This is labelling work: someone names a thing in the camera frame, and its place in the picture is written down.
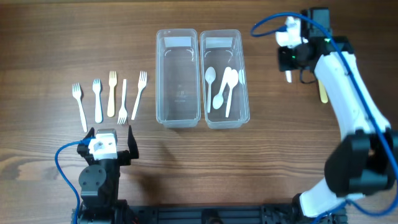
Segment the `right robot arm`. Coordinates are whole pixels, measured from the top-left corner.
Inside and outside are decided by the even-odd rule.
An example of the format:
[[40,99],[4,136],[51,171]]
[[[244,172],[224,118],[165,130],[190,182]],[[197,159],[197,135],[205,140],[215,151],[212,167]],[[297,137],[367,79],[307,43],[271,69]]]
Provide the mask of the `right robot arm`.
[[284,13],[275,32],[279,68],[308,70],[321,82],[341,141],[325,163],[323,179],[298,197],[303,217],[319,220],[397,180],[397,132],[374,104],[346,37],[334,36],[326,8]]

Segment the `white plastic spoon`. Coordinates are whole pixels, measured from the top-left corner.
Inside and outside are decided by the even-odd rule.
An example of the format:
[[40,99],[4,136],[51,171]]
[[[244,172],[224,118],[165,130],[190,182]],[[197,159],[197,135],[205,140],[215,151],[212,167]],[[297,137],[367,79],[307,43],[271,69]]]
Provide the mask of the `white plastic spoon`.
[[225,113],[225,116],[227,118],[229,117],[229,113],[230,113],[230,109],[231,109],[233,88],[238,84],[238,81],[239,81],[238,71],[233,69],[229,73],[229,78],[228,78],[228,81],[227,81],[227,84],[229,86],[229,93],[228,93],[228,99],[227,99],[227,105],[226,105],[226,113]]
[[231,67],[226,67],[225,70],[224,70],[224,74],[223,74],[223,78],[222,78],[222,81],[221,81],[219,92],[218,92],[217,95],[214,96],[213,102],[212,102],[213,108],[215,110],[220,109],[221,105],[224,102],[223,92],[224,92],[225,86],[226,86],[228,78],[229,78],[229,73],[231,71],[232,71]]
[[210,113],[211,111],[211,92],[212,92],[212,84],[216,79],[216,71],[213,67],[208,67],[206,72],[205,72],[205,81],[208,84],[208,93],[207,93],[207,113]]
[[291,71],[285,71],[285,77],[288,83],[292,83],[292,72]]

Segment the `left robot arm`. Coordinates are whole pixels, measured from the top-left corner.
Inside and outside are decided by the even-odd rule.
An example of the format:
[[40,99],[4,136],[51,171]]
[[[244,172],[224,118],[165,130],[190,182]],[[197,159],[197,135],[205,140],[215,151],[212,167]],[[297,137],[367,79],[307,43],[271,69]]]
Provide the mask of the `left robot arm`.
[[77,153],[88,166],[79,176],[81,192],[72,223],[138,223],[126,200],[118,199],[120,167],[131,165],[139,158],[137,142],[132,128],[128,128],[125,151],[117,150],[115,129],[90,129],[78,144]]

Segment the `yellow plastic spoon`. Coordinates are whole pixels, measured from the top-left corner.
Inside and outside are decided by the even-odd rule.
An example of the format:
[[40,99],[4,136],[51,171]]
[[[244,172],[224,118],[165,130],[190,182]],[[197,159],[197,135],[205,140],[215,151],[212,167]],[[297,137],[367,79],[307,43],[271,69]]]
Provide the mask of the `yellow plastic spoon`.
[[323,83],[320,80],[318,80],[318,89],[319,89],[321,102],[324,103],[324,104],[328,103],[328,96],[327,96],[325,87],[324,87]]

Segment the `white fork tines down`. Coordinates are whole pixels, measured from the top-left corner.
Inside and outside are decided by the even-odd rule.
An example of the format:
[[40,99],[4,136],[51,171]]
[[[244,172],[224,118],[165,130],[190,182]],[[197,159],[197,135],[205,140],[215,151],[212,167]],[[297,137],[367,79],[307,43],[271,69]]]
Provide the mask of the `white fork tines down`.
[[126,91],[127,91],[127,80],[124,79],[122,86],[121,108],[118,113],[118,124],[120,125],[123,125],[127,120]]

